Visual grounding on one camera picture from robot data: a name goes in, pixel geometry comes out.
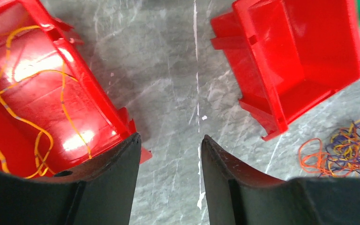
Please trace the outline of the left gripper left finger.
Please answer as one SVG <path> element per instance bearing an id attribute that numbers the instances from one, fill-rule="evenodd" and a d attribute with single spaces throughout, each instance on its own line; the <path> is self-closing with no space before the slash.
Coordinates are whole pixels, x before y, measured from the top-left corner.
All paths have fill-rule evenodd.
<path id="1" fill-rule="evenodd" d="M 138 133 L 54 177 L 0 172 L 0 225 L 127 225 L 142 141 Z"/>

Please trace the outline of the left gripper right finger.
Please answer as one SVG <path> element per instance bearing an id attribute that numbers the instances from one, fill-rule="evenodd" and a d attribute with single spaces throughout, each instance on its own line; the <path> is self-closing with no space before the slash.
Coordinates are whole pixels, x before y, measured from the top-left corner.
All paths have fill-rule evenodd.
<path id="1" fill-rule="evenodd" d="M 212 225 L 360 225 L 360 178 L 280 180 L 208 135 L 201 158 Z"/>

